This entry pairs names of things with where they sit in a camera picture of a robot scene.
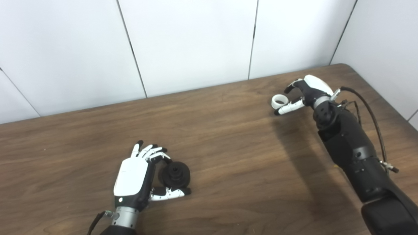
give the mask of wall seam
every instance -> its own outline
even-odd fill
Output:
[[[332,54],[331,60],[329,61],[329,64],[328,64],[328,65],[331,65],[332,59],[334,59],[335,53],[337,52],[337,49],[338,49],[339,43],[341,42],[341,39],[342,39],[342,37],[343,37],[343,35],[344,35],[344,32],[345,32],[345,29],[347,28],[348,22],[349,22],[349,21],[350,21],[350,19],[351,19],[351,15],[353,14],[353,11],[354,11],[354,8],[356,7],[357,1],[358,1],[358,0],[356,0],[356,1],[354,2],[353,9],[351,9],[350,16],[348,17],[347,22],[345,23],[344,29],[343,29],[343,31],[342,31],[342,33],[341,33],[341,36],[340,36],[340,38],[339,38],[339,40],[338,40],[338,43],[337,43],[337,46],[335,47],[334,53]]]
[[[255,39],[255,29],[257,26],[257,14],[258,14],[258,2],[260,0],[257,0],[257,7],[255,8],[255,20],[254,20],[254,31],[252,33],[252,43],[251,43],[251,54],[250,54],[250,65],[248,67],[248,78],[247,80],[250,79],[250,72],[251,72],[251,61],[252,61],[252,49],[254,48],[254,39]]]
[[[141,72],[139,71],[138,61],[136,60],[135,52],[133,50],[132,43],[129,37],[128,29],[126,28],[125,18],[123,17],[122,9],[120,8],[119,0],[116,0],[116,3],[117,3],[117,8],[119,9],[120,17],[122,18],[123,27],[125,28],[126,37],[128,38],[128,41],[129,41],[129,46],[131,47],[131,52],[133,55],[133,59],[135,61],[136,69],[139,74],[139,79],[141,80],[142,88],[144,89],[145,98],[148,98],[147,91],[145,90],[144,81],[142,80]]]
[[[4,75],[7,77],[7,79],[9,79],[9,81],[13,84],[13,86],[16,88],[16,90],[18,90],[18,92],[22,95],[22,97],[26,100],[26,102],[28,102],[28,104],[33,108],[33,110],[36,112],[36,114],[38,114],[39,117],[42,117],[39,114],[39,112],[36,110],[36,108],[29,102],[29,100],[26,98],[26,96],[19,90],[19,88],[12,81],[12,79],[9,78],[9,76],[7,75],[7,73],[2,68],[0,68],[0,71],[2,71],[4,73]]]
[[[410,121],[415,116],[415,114],[417,114],[417,112],[418,112],[418,109],[411,115],[411,117],[407,119],[407,121]]]

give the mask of wooden table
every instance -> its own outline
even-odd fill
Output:
[[[97,213],[113,209],[120,163],[139,139],[186,163],[193,191],[151,203],[138,223],[146,235],[369,234],[361,203],[316,134],[312,109],[273,115],[271,97],[306,74],[364,95],[389,161],[401,169],[391,177],[418,202],[418,133],[338,64],[0,125],[1,234],[85,234]],[[109,224],[102,219],[93,234]]]

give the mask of white robotic hand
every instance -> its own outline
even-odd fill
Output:
[[[327,83],[313,75],[306,75],[304,79],[299,78],[293,81],[286,87],[284,93],[288,94],[295,87],[301,90],[302,96],[291,102],[287,102],[288,99],[284,95],[273,96],[271,102],[275,109],[275,115],[282,115],[305,106],[315,108],[323,101],[330,100],[334,94]]]
[[[113,193],[115,207],[130,207],[139,212],[148,206],[149,201],[168,200],[183,197],[191,193],[189,188],[151,186],[155,165],[164,160],[167,164],[173,161],[166,154],[167,149],[157,145],[148,145],[142,150],[143,141],[133,147],[130,158],[120,166]]]

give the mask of robotic hand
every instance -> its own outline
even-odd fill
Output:
[[[305,106],[315,107],[315,104],[321,103],[324,100],[329,100],[334,94],[332,89],[321,79],[306,75],[304,79],[298,79],[292,82],[284,90],[285,94],[289,94],[293,88],[299,88],[302,92],[301,97],[291,101],[290,103],[284,102],[284,105],[274,105],[276,98],[281,98],[283,95],[275,95],[272,99],[272,106],[275,110],[275,115],[282,115]]]
[[[273,105],[278,95],[274,96],[272,106],[275,114],[282,115],[303,106],[312,107],[322,143],[364,203],[362,216],[371,234],[418,234],[418,206],[385,173],[384,169],[393,172],[399,170],[385,162],[383,139],[376,118],[364,98],[348,87],[341,87],[333,93],[325,82],[312,75],[292,82],[284,92],[287,94],[295,87],[302,91],[303,96],[281,107]],[[346,106],[334,102],[341,91],[356,94],[370,112],[382,147],[383,161],[377,157],[359,120]]]
[[[148,145],[140,151],[143,141],[138,141],[129,158],[123,160],[116,178],[113,193],[116,211],[98,214],[88,235],[103,216],[112,218],[112,224],[101,235],[135,235],[138,215],[149,201],[162,201],[191,194],[187,188],[190,171],[181,162],[173,162],[166,154],[167,149],[157,145]],[[163,169],[162,180],[165,187],[152,187],[156,164],[163,160],[167,166]]]

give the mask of white wall panel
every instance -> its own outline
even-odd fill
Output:
[[[0,2],[0,64],[41,115],[144,98],[115,0]]]
[[[245,80],[256,0],[120,0],[148,96]]]
[[[260,0],[250,78],[328,65],[355,0]]]
[[[36,111],[0,70],[0,124],[37,117]]]
[[[418,107],[418,1],[358,1],[333,64],[358,72],[405,119]]]
[[[411,123],[411,125],[418,130],[418,115],[415,114],[410,120],[409,123]]]

